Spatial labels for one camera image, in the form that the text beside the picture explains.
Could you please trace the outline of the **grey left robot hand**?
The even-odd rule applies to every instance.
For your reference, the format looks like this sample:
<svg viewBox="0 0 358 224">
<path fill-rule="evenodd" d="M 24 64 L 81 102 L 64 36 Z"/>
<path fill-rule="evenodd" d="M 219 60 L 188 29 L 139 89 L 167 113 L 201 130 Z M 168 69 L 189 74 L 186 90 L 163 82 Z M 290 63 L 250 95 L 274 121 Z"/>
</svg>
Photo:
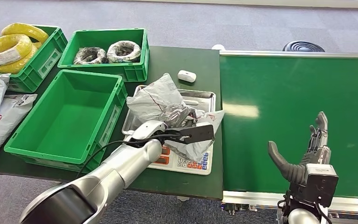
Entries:
<svg viewBox="0 0 358 224">
<path fill-rule="evenodd" d="M 130 141 L 143 143 L 159 140 L 164 143 L 166 140 L 171 140 L 182 144 L 203 141 L 202 135 L 199 135 L 196 130 L 197 127 L 169 128 L 162 121 L 149 120 L 133 132 Z"/>
</svg>

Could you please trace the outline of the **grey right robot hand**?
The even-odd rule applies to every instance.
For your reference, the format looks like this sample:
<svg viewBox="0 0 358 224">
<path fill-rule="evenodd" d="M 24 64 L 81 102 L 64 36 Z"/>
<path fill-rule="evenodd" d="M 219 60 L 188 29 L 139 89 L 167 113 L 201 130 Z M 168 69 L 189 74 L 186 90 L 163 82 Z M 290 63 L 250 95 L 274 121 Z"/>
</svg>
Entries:
<svg viewBox="0 0 358 224">
<path fill-rule="evenodd" d="M 286 161 L 279 153 L 274 141 L 268 142 L 268 154 L 281 172 L 284 179 L 294 184 L 306 184 L 307 164 L 329 164 L 331 150 L 328 143 L 328 119 L 323 111 L 320 111 L 315 119 L 317 127 L 310 125 L 310 140 L 307 150 L 299 164 Z"/>
</svg>

